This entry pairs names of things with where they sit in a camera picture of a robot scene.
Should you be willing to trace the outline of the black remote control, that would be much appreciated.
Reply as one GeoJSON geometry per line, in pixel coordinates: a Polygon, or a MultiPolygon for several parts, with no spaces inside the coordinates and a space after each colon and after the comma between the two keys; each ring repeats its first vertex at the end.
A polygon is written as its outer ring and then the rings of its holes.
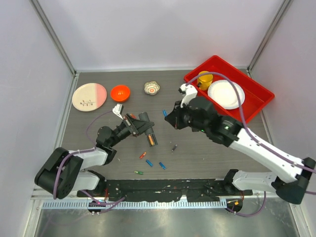
{"type": "Polygon", "coordinates": [[[150,147],[154,147],[154,146],[158,145],[156,136],[153,132],[146,133],[145,135],[146,135],[146,138],[147,138],[147,141],[148,141],[150,147]]]}

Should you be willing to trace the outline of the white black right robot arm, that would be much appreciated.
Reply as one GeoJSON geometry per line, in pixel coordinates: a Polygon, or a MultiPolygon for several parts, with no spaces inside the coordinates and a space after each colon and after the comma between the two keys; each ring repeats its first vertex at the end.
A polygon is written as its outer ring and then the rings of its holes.
{"type": "Polygon", "coordinates": [[[234,195],[238,191],[258,190],[275,193],[291,204],[301,204],[316,166],[312,158],[297,158],[261,139],[240,121],[215,110],[204,97],[188,104],[175,102],[165,120],[175,129],[190,127],[203,132],[214,143],[239,151],[269,169],[269,172],[245,172],[231,169],[223,189],[234,195]]]}

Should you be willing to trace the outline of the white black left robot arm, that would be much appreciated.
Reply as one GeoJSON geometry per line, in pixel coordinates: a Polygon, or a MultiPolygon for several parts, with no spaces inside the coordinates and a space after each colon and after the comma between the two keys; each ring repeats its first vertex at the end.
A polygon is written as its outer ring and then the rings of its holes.
{"type": "Polygon", "coordinates": [[[35,175],[34,182],[54,199],[63,199],[71,192],[100,197],[107,188],[107,181],[91,167],[109,164],[117,153],[114,146],[130,135],[153,135],[153,126],[146,112],[139,114],[138,118],[126,114],[115,129],[108,126],[99,128],[91,149],[68,151],[56,148],[35,175]]]}

